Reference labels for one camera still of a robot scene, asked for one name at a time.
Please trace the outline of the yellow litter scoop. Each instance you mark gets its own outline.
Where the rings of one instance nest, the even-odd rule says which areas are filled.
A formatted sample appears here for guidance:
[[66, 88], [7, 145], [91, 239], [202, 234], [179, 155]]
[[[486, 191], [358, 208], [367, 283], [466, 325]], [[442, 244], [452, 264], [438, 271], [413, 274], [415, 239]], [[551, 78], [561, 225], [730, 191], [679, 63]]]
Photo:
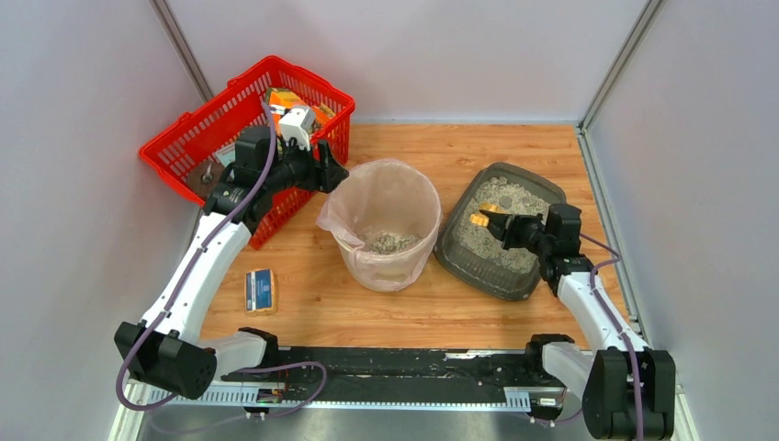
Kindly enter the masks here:
[[489, 225], [490, 220], [489, 217], [484, 214], [484, 211], [499, 214], [505, 213], [505, 210], [498, 205], [481, 203], [479, 204], [477, 211], [469, 215], [469, 222], [474, 225], [486, 228]]

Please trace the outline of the white bin with bag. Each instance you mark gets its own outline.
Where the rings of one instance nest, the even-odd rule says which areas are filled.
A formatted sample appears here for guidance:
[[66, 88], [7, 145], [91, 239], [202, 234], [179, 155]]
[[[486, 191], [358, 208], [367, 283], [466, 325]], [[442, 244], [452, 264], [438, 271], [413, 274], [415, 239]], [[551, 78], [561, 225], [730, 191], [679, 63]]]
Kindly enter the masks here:
[[422, 274], [443, 219], [431, 179], [381, 159], [353, 167], [316, 220], [336, 240], [352, 277], [377, 292], [400, 291]]

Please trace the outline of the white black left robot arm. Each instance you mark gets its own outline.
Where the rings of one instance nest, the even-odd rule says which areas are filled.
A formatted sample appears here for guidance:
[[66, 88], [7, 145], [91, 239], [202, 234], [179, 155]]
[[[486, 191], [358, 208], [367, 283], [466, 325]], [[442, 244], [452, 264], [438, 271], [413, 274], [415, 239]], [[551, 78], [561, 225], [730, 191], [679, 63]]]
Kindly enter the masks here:
[[162, 294], [137, 322], [122, 322], [114, 343], [123, 358], [116, 380], [120, 401], [125, 378], [195, 400], [212, 380], [265, 359], [271, 334], [244, 327], [219, 339], [201, 339], [201, 328], [220, 284], [238, 253], [291, 188], [330, 193], [348, 176], [319, 139], [308, 144], [278, 135], [273, 125], [250, 126], [235, 142], [235, 159], [213, 179], [196, 234]]

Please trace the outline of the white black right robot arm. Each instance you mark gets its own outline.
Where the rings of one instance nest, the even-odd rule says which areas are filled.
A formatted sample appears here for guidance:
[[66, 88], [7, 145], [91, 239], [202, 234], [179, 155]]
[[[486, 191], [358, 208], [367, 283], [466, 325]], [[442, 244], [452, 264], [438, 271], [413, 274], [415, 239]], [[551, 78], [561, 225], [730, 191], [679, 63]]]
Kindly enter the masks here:
[[546, 215], [504, 213], [480, 206], [470, 221], [490, 232], [504, 250], [526, 249], [539, 273], [572, 313], [592, 354], [565, 335], [541, 334], [531, 347], [540, 365], [581, 401], [596, 439], [666, 440], [674, 432], [676, 366], [666, 350], [653, 349], [606, 295], [600, 266], [581, 252], [581, 210], [552, 204]]

